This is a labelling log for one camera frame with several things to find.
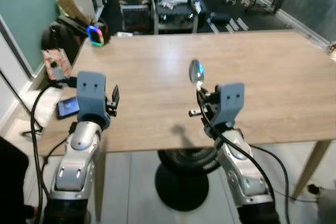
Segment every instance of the rgb light ring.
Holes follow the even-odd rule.
[[[92,40],[90,31],[94,31],[95,33],[98,34],[100,43],[95,42],[95,41]],[[91,41],[92,44],[94,44],[95,46],[98,46],[98,47],[101,47],[101,46],[104,45],[103,33],[101,32],[101,30],[99,28],[97,28],[95,26],[88,26],[88,28],[86,28],[86,32],[88,33],[89,39],[90,39],[90,41]]]

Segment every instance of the black cable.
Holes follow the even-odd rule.
[[[286,194],[280,192],[280,191],[277,191],[274,189],[274,191],[280,195],[283,195],[283,196],[286,196]],[[305,200],[305,199],[297,199],[297,198],[294,198],[292,196],[288,196],[290,199],[292,200],[295,200],[295,201],[299,201],[299,202],[305,202],[305,203],[318,203],[319,201],[318,200]]]
[[[282,171],[284,172],[284,177],[285,177],[285,217],[286,217],[286,222],[287,224],[290,224],[290,219],[289,219],[289,210],[288,210],[288,202],[289,202],[289,179],[288,179],[288,173],[287,173],[287,170],[283,164],[283,162],[281,161],[281,159],[278,158],[277,155],[275,155],[274,153],[266,150],[266,149],[263,149],[261,147],[258,147],[258,146],[255,146],[255,145],[252,145],[250,144],[250,146],[254,149],[257,149],[257,150],[260,150],[262,152],[266,152],[267,154],[271,155],[278,163],[279,165],[281,166],[282,168]]]
[[[38,160],[38,151],[37,151],[37,139],[36,139],[36,130],[34,127],[35,123],[35,110],[37,103],[41,96],[43,95],[44,92],[46,92],[47,89],[50,87],[57,87],[56,82],[48,84],[48,86],[44,87],[40,93],[38,94],[33,108],[32,112],[30,114],[30,130],[31,130],[31,139],[33,142],[33,149],[34,149],[34,161],[35,161],[35,169],[36,169],[36,175],[37,175],[37,185],[38,185],[38,208],[37,208],[37,214],[36,214],[36,219],[35,219],[35,224],[39,224],[40,219],[41,219],[41,213],[42,213],[42,206],[43,206],[43,192],[42,192],[42,177],[41,177],[41,171],[40,171],[40,164]]]
[[[41,168],[41,176],[42,176],[42,187],[43,187],[43,191],[44,193],[46,194],[47,196],[47,200],[49,199],[49,192],[48,192],[48,189],[46,187],[46,184],[44,183],[44,180],[43,180],[43,172],[44,172],[44,168],[45,166],[48,164],[48,159],[49,157],[51,156],[51,154],[59,147],[61,146],[65,141],[67,140],[67,137],[61,141],[60,143],[58,143],[54,148],[51,149],[51,151],[47,154],[47,156],[44,157],[43,159],[43,164],[42,164],[42,168]]]
[[[257,169],[260,171],[261,175],[263,176],[263,178],[265,179],[265,182],[268,186],[269,189],[269,193],[271,194],[271,197],[273,199],[273,204],[275,207],[275,196],[274,196],[274,191],[273,191],[273,187],[271,185],[271,182],[269,181],[266,173],[264,172],[264,170],[262,169],[262,167],[258,164],[258,162],[251,157],[247,152],[245,152],[243,149],[239,148],[237,145],[235,145],[234,143],[232,143],[230,140],[228,140],[226,137],[224,137],[216,128],[215,126],[212,125],[212,123],[210,122],[209,118],[206,116],[205,112],[204,112],[204,104],[205,101],[203,101],[203,103],[201,104],[201,113],[203,118],[206,120],[207,124],[210,126],[211,130],[223,141],[223,143],[228,144],[229,146],[231,146],[232,148],[234,148],[235,150],[239,151],[240,153],[242,153],[244,156],[246,156],[256,167]]]

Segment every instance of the black fan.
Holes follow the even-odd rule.
[[[155,175],[161,200],[178,211],[199,207],[207,197],[207,174],[219,167],[214,148],[158,151],[162,164]]]

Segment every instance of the white wall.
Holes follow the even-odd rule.
[[[15,90],[20,93],[24,91],[30,83],[28,77],[16,60],[14,54],[10,50],[7,42],[0,33],[0,68],[7,79],[12,83]],[[0,76],[0,122],[4,116],[10,111],[16,102],[15,96],[9,89],[3,78]]]

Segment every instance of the smartphone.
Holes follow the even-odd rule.
[[[63,119],[79,112],[79,106],[76,97],[60,101],[56,104],[57,118]]]

